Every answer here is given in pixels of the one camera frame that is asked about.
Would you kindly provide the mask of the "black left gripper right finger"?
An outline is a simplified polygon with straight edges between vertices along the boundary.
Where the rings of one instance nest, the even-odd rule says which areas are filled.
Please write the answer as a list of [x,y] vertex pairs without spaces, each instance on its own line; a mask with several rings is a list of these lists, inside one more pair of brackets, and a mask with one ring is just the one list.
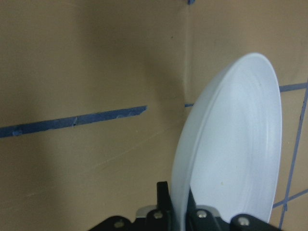
[[186,210],[186,230],[187,231],[198,231],[198,219],[196,203],[192,190],[189,190],[189,197]]

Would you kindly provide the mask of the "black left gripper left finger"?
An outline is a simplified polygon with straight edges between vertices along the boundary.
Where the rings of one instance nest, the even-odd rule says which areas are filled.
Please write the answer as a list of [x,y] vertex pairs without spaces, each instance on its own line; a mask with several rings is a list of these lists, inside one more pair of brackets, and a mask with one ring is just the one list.
[[173,206],[167,181],[157,183],[156,221],[161,231],[171,231],[173,223]]

